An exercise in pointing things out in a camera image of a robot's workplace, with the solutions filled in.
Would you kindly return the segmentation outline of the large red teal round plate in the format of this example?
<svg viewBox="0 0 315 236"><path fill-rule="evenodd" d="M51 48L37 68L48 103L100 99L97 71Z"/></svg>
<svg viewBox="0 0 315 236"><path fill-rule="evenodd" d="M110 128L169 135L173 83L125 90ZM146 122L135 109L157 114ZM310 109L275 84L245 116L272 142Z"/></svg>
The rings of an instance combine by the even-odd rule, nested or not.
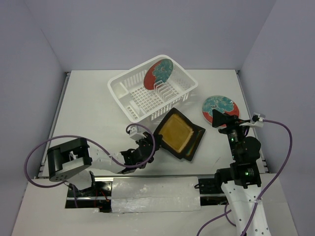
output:
<svg viewBox="0 0 315 236"><path fill-rule="evenodd" d="M144 87L153 90L158 82L165 83L174 70L174 64L171 59L161 59L152 65L144 77Z"/></svg>

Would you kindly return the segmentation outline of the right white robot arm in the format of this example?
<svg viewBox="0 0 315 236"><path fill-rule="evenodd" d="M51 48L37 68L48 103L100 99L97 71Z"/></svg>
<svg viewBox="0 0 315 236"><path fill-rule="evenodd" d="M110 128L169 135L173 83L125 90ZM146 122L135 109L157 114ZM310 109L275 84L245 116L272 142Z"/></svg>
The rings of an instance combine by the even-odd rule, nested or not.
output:
<svg viewBox="0 0 315 236"><path fill-rule="evenodd" d="M260 158L261 143L246 136L246 121L236 115L213 110L212 126L227 135L233 162L228 168L218 169L214 187L223 192L230 205L239 236L269 236L262 201L260 172L256 161Z"/></svg>

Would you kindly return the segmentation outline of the teal square black-rimmed plate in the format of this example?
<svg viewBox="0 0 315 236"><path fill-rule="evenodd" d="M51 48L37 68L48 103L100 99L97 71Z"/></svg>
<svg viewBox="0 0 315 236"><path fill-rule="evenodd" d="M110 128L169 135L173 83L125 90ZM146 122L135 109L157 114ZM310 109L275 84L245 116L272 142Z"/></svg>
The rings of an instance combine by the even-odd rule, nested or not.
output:
<svg viewBox="0 0 315 236"><path fill-rule="evenodd" d="M182 151L181 153L176 152L173 149L170 149L169 152L175 156L178 159L185 159L189 162L192 161L192 159L194 158L194 155L199 147L199 144L203 138L203 135L206 131L205 128L199 126L199 125L195 125L195 128L197 129L197 136L196 138L193 139L192 143L186 147L186 151Z"/></svg>

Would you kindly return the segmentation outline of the yellow square black-rimmed plate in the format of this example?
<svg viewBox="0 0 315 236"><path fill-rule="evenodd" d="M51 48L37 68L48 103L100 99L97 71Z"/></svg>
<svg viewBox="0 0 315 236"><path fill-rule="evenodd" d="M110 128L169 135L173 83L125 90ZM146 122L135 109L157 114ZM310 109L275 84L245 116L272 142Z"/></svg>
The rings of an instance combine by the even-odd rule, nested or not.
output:
<svg viewBox="0 0 315 236"><path fill-rule="evenodd" d="M185 157L197 134L196 125L176 108L166 114L154 131L155 136L162 136L161 147L178 159Z"/></svg>

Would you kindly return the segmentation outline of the small red teal round plate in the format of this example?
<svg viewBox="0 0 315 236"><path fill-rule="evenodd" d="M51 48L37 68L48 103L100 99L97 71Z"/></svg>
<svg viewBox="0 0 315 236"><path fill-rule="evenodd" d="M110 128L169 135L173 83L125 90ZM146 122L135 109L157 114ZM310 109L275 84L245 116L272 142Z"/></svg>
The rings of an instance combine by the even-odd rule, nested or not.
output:
<svg viewBox="0 0 315 236"><path fill-rule="evenodd" d="M202 114L210 124L213 122L213 109L230 116L240 116L240 111L236 103L226 96L213 95L204 100Z"/></svg>

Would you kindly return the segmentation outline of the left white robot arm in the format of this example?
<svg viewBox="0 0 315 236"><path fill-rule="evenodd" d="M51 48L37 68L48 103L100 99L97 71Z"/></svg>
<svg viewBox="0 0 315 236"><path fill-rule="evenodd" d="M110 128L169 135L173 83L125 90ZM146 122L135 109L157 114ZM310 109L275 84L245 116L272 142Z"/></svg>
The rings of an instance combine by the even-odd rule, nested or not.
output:
<svg viewBox="0 0 315 236"><path fill-rule="evenodd" d="M91 169L106 170L114 174L130 174L153 162L153 155L160 148L162 136L148 132L139 135L135 141L138 148L130 148L117 154L108 154L93 147L86 138L76 138L51 147L47 152L49 180L67 181L85 196L96 191L95 175Z"/></svg>

